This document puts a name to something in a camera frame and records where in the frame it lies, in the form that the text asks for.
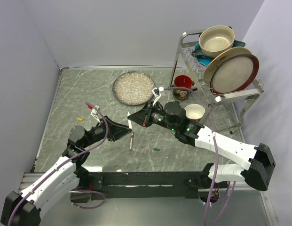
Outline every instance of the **round tray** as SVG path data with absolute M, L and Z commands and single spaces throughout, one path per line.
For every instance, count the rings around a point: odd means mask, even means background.
M 153 80 L 141 72 L 125 72 L 114 81 L 112 93 L 121 103 L 138 106 L 153 97 Z

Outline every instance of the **white wall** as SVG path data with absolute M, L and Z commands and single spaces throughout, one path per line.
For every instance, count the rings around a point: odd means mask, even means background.
M 263 0 L 23 0 L 59 67 L 173 66 L 180 35 L 231 25 L 241 40 Z
M 247 142 L 270 146 L 269 193 L 281 226 L 292 226 L 292 0 L 265 0 L 244 41 L 260 61 L 265 92 L 246 114 Z
M 59 68 L 20 0 L 0 0 L 0 216 L 32 167 Z

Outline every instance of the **gray marble surface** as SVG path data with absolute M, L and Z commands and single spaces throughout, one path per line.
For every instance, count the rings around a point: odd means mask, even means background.
M 138 71 L 149 75 L 157 86 L 166 87 L 172 69 L 67 69 L 62 72 L 62 79 L 54 102 L 46 133 L 36 161 L 35 172 L 47 171 L 61 156 L 66 148 L 71 128 L 81 125 L 89 130 L 97 122 L 90 116 L 90 109 L 85 102 L 99 105 L 102 113 L 115 122 L 128 124 L 127 111 L 130 113 L 141 109 L 141 106 L 132 107 L 118 102 L 112 94 L 114 80 L 125 71 Z M 177 69 L 176 76 L 188 75 L 185 69 Z M 173 100 L 170 91 L 159 100 L 162 105 Z M 182 101 L 185 107 L 190 103 L 200 103 L 199 99 L 190 95 L 189 99 Z M 220 107 L 213 112 L 216 128 L 233 123 L 233 111 Z M 205 125 L 210 126 L 209 118 Z M 201 171 L 209 162 L 215 162 L 215 154 L 205 149 L 182 144 L 174 133 L 157 125 L 142 128 L 133 123 L 135 132 L 135 150 L 129 151 L 130 136 L 119 141 L 105 141 L 102 146 L 93 150 L 84 163 L 89 171 Z M 239 132 L 234 135 L 229 131 L 223 135 L 241 141 Z M 220 157 L 220 164 L 228 163 L 228 159 Z

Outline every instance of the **metal dish rack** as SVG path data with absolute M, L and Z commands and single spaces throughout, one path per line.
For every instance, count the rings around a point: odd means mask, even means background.
M 229 112 L 229 105 L 233 105 L 235 102 L 245 102 L 245 106 L 240 111 L 240 120 L 238 122 L 232 123 L 229 126 L 226 126 L 224 128 L 218 129 L 217 131 L 223 131 L 230 129 L 230 133 L 233 134 L 244 122 L 244 114 L 245 112 L 253 105 L 253 103 L 259 98 L 259 96 L 264 92 L 263 85 L 260 84 L 259 79 L 254 79 L 252 82 L 252 85 L 254 86 L 254 89 L 247 89 L 242 90 L 238 92 L 231 92 L 231 93 L 225 93 L 221 95 L 216 95 L 212 93 L 212 89 L 209 87 L 209 85 L 204 81 L 203 75 L 204 71 L 206 69 L 206 66 L 199 63 L 196 58 L 194 58 L 191 53 L 194 51 L 194 47 L 198 43 L 198 41 L 188 41 L 184 42 L 184 39 L 187 36 L 193 36 L 198 39 L 199 35 L 204 30 L 197 30 L 197 31 L 189 31 L 184 32 L 182 36 L 179 39 L 178 48 L 175 56 L 175 61 L 173 65 L 173 70 L 169 82 L 169 86 L 172 86 L 173 80 L 174 80 L 174 74 L 176 70 L 176 66 L 179 60 L 179 56 L 182 57 L 182 59 L 185 62 L 185 65 L 189 71 L 189 75 L 191 79 L 194 81 L 196 88 L 198 89 L 198 92 L 204 97 L 207 105 L 209 108 L 213 111 L 217 108 L 223 108 L 227 112 Z M 206 112 L 201 119 L 200 123 L 203 123 L 203 121 L 208 116 L 208 110 L 206 109 Z

